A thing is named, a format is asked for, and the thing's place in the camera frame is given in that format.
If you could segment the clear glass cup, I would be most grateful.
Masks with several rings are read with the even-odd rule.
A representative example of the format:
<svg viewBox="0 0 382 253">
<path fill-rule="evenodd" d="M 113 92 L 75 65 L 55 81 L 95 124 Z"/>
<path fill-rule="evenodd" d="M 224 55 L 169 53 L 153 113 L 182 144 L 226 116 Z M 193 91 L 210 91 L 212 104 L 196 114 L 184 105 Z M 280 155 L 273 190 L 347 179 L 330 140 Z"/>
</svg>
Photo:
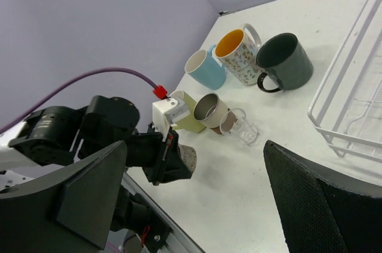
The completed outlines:
<svg viewBox="0 0 382 253">
<path fill-rule="evenodd" d="M 246 146 L 253 146 L 259 137 L 258 128 L 241 108 L 230 109 L 222 117 L 219 129 L 223 135 L 232 137 Z"/>
</svg>

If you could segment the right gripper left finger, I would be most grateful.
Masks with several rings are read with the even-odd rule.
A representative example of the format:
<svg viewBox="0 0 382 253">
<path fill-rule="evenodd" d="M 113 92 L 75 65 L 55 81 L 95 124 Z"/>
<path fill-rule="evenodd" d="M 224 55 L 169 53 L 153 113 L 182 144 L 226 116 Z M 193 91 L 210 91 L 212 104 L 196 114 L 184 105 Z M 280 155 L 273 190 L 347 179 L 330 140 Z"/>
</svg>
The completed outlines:
<svg viewBox="0 0 382 253">
<path fill-rule="evenodd" d="M 106 246 L 127 146 L 1 190 L 1 252 L 99 252 Z"/>
</svg>

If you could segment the dark teal mug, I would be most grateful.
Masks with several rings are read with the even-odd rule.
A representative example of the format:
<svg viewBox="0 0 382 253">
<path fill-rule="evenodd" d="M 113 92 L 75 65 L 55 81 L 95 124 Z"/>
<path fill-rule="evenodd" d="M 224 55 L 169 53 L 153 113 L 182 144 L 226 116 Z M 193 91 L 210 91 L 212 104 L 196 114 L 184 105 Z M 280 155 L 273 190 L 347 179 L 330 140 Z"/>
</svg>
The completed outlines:
<svg viewBox="0 0 382 253">
<path fill-rule="evenodd" d="M 262 45 L 256 65 L 263 69 L 257 86 L 266 93 L 296 90 L 313 75 L 312 62 L 293 33 L 280 33 Z"/>
</svg>

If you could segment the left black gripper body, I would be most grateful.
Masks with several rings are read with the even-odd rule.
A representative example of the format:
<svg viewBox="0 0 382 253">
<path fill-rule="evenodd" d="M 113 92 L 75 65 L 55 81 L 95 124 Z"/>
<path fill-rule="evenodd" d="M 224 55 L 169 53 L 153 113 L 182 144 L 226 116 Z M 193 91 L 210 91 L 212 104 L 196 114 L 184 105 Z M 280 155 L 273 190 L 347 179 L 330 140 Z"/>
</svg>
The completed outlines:
<svg viewBox="0 0 382 253">
<path fill-rule="evenodd" d="M 170 153 L 178 146 L 178 134 L 173 129 L 165 138 L 160 132 L 133 134 L 127 140 L 126 168 L 141 168 L 148 182 L 164 184 L 162 178 L 170 160 Z"/>
</svg>

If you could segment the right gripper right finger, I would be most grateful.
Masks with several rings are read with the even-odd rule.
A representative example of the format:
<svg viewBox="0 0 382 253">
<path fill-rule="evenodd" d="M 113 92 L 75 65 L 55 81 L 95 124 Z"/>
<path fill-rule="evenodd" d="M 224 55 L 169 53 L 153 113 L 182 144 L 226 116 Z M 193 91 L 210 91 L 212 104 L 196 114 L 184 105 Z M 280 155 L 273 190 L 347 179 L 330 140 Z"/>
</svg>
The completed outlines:
<svg viewBox="0 0 382 253">
<path fill-rule="evenodd" d="M 263 155 L 289 252 L 381 252 L 381 186 L 272 140 Z"/>
</svg>

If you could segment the light green mug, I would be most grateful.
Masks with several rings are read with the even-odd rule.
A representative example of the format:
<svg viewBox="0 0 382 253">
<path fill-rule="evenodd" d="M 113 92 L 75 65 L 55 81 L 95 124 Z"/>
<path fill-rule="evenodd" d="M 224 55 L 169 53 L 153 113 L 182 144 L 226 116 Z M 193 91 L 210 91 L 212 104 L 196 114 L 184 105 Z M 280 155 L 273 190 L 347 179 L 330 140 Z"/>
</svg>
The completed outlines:
<svg viewBox="0 0 382 253">
<path fill-rule="evenodd" d="M 196 101 L 190 95 L 188 95 L 188 93 L 182 90 L 176 90 L 172 92 L 170 96 L 180 97 L 182 100 L 186 102 L 190 110 L 190 114 L 186 116 L 185 118 L 177 121 L 174 125 L 172 125 L 172 128 L 174 130 L 184 129 L 186 131 L 194 132 L 196 134 L 202 132 L 206 128 L 206 126 L 198 122 L 193 116 L 193 110 L 196 106 Z"/>
</svg>

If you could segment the cream and brown cup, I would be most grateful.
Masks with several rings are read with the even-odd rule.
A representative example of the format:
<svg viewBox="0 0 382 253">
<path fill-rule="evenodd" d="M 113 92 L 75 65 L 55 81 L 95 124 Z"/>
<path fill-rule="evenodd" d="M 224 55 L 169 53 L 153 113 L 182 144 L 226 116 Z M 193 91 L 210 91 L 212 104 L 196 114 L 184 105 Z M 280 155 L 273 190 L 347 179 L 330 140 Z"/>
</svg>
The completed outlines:
<svg viewBox="0 0 382 253">
<path fill-rule="evenodd" d="M 216 93 L 209 93 L 196 103 L 193 117 L 219 135 L 223 135 L 220 125 L 224 130 L 229 130 L 237 121 L 236 115 Z"/>
</svg>

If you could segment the white floral mug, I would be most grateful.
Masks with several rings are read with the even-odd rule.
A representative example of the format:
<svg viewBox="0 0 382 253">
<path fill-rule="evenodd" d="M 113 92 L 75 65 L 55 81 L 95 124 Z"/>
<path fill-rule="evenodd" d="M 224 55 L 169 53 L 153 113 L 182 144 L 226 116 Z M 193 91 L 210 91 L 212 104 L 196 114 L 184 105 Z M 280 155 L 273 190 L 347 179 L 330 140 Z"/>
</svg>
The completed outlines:
<svg viewBox="0 0 382 253">
<path fill-rule="evenodd" d="M 261 73 L 261 68 L 256 64 L 261 46 L 257 31 L 251 24 L 245 23 L 218 42 L 215 55 L 243 85 L 254 85 Z"/>
</svg>

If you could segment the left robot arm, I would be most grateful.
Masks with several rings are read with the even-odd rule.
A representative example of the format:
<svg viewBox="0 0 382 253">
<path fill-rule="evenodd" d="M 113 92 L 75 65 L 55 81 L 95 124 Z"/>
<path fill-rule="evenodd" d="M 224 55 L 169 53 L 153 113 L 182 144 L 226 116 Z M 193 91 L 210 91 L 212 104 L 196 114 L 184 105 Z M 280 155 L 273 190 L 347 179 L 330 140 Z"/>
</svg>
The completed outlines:
<svg viewBox="0 0 382 253">
<path fill-rule="evenodd" d="M 190 179 L 196 169 L 196 151 L 178 142 L 169 128 L 163 134 L 150 124 L 137 131 L 138 108 L 124 98 L 93 97 L 80 109 L 52 106 L 31 113 L 20 131 L 1 144 L 1 169 L 21 166 L 68 166 L 116 141 L 127 145 L 125 168 L 142 168 L 148 182 L 159 185 Z"/>
</svg>

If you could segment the light blue mug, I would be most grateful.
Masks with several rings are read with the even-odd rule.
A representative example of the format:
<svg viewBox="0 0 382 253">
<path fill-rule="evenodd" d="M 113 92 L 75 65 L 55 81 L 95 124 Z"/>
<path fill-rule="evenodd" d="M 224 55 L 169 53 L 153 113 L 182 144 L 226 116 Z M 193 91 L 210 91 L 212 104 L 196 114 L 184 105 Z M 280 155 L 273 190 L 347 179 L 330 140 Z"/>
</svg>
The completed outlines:
<svg viewBox="0 0 382 253">
<path fill-rule="evenodd" d="M 201 85 L 219 89 L 226 81 L 225 66 L 213 56 L 216 45 L 209 50 L 198 50 L 186 62 L 184 71 Z"/>
</svg>

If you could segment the speckled beige cup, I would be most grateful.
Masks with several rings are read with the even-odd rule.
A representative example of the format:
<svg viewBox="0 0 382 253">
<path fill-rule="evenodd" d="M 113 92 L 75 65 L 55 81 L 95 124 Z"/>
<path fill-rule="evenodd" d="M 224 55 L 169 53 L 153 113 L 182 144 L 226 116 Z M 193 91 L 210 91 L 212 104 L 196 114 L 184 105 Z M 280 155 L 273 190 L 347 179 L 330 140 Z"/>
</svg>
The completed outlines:
<svg viewBox="0 0 382 253">
<path fill-rule="evenodd" d="M 197 164 L 197 154 L 196 150 L 193 147 L 185 146 L 185 145 L 178 145 L 179 154 L 181 157 L 181 160 L 186 165 L 187 169 L 194 173 L 196 169 Z"/>
</svg>

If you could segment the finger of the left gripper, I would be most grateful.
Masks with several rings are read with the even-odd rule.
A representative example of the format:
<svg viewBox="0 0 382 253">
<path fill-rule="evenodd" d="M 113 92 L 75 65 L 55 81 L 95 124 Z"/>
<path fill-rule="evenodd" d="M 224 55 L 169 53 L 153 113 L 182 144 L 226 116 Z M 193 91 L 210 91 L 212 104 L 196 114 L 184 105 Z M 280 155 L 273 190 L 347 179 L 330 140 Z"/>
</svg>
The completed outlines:
<svg viewBox="0 0 382 253">
<path fill-rule="evenodd" d="M 164 176 L 162 178 L 163 183 L 170 183 L 177 180 L 191 179 L 193 173 L 191 173 L 186 165 L 181 160 L 179 149 L 170 153 L 170 160 L 165 168 Z"/>
</svg>

